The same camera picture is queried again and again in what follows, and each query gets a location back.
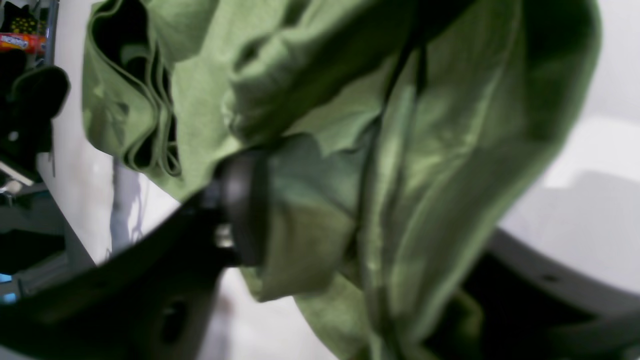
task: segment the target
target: red package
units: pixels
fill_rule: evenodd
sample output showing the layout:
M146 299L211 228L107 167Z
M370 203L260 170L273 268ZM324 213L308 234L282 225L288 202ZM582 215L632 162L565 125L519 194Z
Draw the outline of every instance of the red package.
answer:
M38 35L0 33L0 51L21 49L28 54L44 52L47 38Z

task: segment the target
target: blue light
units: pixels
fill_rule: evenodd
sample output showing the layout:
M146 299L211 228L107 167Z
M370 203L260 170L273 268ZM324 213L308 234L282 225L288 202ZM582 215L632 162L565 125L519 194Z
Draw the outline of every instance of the blue light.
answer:
M5 304L15 304L16 301L18 301L18 297L15 296L15 294L6 294L3 296L3 302Z

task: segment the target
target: hole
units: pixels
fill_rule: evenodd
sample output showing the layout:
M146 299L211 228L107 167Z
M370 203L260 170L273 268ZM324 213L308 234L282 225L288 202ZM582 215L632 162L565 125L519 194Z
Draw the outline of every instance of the hole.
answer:
M178 341L187 322L187 305L184 301L176 301L166 307L162 313L163 325L160 340L165 344Z
M560 279L558 279L556 276L549 275L549 274L543 275L542 279L544 281L547 281L547 282L558 282L558 281L560 281Z

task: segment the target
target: white surface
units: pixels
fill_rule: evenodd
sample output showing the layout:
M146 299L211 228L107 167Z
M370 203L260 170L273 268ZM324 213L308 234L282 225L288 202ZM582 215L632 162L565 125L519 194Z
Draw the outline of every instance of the white surface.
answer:
M115 171L113 241L134 243L155 229L180 203L141 173L122 165Z
M604 33L585 113L640 121L640 1L600 0Z
M60 1L54 61L67 72L71 90L53 122L54 161L41 154L38 169L71 228L92 259L100 263L111 251L113 166L111 156L86 140L82 127L84 29L91 4L87 0Z
M543 254L640 293L640 123L580 122L501 226Z
M216 311L197 360L336 360L291 297L258 304L238 269L222 278Z

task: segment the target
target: green fabric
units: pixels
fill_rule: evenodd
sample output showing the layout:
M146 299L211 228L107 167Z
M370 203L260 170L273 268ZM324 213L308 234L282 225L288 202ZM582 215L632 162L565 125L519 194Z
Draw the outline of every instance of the green fabric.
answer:
M562 146L600 39L594 0L109 0L88 34L89 141L176 199L276 145L246 282L354 360L477 357L458 286Z

